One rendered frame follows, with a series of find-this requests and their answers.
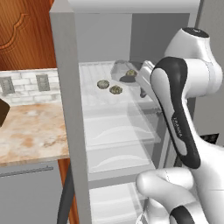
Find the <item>dark brown object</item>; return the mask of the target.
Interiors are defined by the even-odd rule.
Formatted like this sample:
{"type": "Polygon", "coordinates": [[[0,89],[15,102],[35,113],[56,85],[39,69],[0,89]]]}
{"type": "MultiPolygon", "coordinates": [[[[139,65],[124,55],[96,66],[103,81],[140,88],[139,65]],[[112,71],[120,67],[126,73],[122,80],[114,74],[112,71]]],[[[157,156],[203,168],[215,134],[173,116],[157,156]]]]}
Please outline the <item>dark brown object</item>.
{"type": "Polygon", "coordinates": [[[9,111],[10,111],[10,105],[0,98],[0,127],[3,126],[9,111]]]}

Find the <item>wooden cupboard door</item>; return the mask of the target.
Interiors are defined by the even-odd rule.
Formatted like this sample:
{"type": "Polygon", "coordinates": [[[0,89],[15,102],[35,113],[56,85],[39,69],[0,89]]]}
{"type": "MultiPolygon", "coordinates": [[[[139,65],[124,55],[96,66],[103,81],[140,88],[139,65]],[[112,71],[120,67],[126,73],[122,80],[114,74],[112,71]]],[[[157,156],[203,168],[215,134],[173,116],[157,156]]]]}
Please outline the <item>wooden cupboard door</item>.
{"type": "Polygon", "coordinates": [[[0,0],[0,71],[55,68],[54,0],[0,0]]]}

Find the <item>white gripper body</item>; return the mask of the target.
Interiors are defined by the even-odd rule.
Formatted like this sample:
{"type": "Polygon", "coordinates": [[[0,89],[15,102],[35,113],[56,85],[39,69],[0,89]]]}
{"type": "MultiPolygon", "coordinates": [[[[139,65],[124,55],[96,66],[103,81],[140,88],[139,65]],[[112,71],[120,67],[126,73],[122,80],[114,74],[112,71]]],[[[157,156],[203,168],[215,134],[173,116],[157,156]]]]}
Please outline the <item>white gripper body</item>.
{"type": "Polygon", "coordinates": [[[144,90],[146,94],[152,93],[150,77],[153,68],[154,65],[149,60],[146,60],[143,63],[141,69],[137,72],[136,82],[140,86],[140,88],[144,90]]]}

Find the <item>grey drawer front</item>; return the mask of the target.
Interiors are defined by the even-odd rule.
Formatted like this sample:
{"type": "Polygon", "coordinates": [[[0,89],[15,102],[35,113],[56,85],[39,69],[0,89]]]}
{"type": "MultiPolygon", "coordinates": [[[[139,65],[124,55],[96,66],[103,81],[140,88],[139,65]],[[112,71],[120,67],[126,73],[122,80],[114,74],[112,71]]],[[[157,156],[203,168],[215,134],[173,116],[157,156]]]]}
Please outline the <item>grey drawer front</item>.
{"type": "Polygon", "coordinates": [[[52,166],[52,171],[0,178],[0,224],[56,224],[62,192],[58,162],[0,167],[0,174],[52,166]]]}

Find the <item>grey wall socket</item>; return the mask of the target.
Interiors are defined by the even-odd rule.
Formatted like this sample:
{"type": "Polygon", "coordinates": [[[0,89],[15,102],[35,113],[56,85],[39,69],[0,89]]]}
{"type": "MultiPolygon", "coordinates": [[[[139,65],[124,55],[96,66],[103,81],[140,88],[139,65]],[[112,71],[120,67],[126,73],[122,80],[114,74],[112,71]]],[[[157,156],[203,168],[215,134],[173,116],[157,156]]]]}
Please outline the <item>grey wall socket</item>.
{"type": "Polygon", "coordinates": [[[15,93],[15,89],[14,89],[11,77],[1,77],[0,86],[2,87],[4,95],[15,93]]]}
{"type": "Polygon", "coordinates": [[[38,84],[38,90],[40,92],[50,90],[50,84],[49,84],[48,76],[46,74],[37,75],[36,80],[38,84]]]}

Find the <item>glass fridge shelf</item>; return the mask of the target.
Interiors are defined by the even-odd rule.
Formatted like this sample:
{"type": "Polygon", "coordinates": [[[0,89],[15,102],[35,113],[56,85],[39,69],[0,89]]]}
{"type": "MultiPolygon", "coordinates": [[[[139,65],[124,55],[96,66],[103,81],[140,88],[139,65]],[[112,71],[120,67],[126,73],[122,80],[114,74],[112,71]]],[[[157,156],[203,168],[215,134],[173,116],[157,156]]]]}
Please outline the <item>glass fridge shelf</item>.
{"type": "Polygon", "coordinates": [[[87,152],[89,181],[132,176],[154,168],[150,155],[141,143],[87,152]]]}
{"type": "Polygon", "coordinates": [[[159,108],[130,103],[124,106],[89,106],[83,109],[88,151],[160,141],[159,108]]]}
{"type": "Polygon", "coordinates": [[[155,108],[156,103],[146,95],[140,97],[140,87],[135,82],[127,85],[111,78],[111,69],[115,61],[85,62],[79,64],[80,89],[82,105],[85,107],[113,107],[118,105],[140,105],[143,108],[155,108]],[[106,89],[99,89],[97,82],[100,80],[109,81],[106,89]],[[109,89],[117,85],[122,88],[121,94],[111,94],[109,89]]]}
{"type": "Polygon", "coordinates": [[[144,209],[135,183],[91,189],[89,195],[92,224],[135,224],[144,209]]]}

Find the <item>grey open fridge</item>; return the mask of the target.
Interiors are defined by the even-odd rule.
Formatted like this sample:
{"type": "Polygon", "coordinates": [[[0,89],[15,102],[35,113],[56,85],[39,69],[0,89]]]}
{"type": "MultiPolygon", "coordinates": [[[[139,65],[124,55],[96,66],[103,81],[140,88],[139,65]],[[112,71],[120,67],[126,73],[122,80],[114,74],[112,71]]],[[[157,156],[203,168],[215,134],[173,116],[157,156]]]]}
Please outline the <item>grey open fridge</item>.
{"type": "Polygon", "coordinates": [[[202,0],[54,0],[50,10],[52,37],[79,224],[92,224],[91,189],[136,183],[142,172],[184,166],[159,104],[148,95],[161,110],[157,115],[160,141],[140,144],[155,168],[132,176],[89,181],[79,64],[125,60],[136,72],[146,60],[156,65],[180,29],[199,29],[201,4],[202,0]]]}

